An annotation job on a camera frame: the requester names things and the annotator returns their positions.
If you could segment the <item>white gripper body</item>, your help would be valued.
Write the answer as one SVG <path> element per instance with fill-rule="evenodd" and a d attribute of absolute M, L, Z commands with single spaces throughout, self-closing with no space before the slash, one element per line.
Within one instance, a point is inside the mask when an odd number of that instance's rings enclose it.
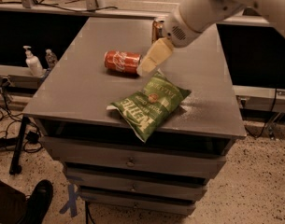
<path fill-rule="evenodd" d="M 167 37 L 176 48 L 189 46 L 200 34 L 187 25 L 178 7 L 164 20 L 163 37 Z"/>

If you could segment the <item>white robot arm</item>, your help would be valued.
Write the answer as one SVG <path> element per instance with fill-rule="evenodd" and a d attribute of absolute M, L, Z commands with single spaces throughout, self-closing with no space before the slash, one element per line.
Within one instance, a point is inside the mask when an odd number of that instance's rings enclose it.
<path fill-rule="evenodd" d="M 162 37 L 151 45 L 137 68 L 145 76 L 168 59 L 174 48 L 185 48 L 209 26 L 251 7 L 285 38 L 285 0 L 182 0 L 164 19 Z"/>

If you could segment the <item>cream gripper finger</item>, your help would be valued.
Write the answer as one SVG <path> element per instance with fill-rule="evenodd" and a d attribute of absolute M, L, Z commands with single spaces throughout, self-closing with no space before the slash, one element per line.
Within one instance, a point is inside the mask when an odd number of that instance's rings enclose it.
<path fill-rule="evenodd" d="M 159 38 L 151 45 L 147 54 L 143 57 L 140 65 L 137 67 L 136 72 L 141 77 L 150 73 L 172 55 L 173 48 L 174 46 L 168 38 Z"/>

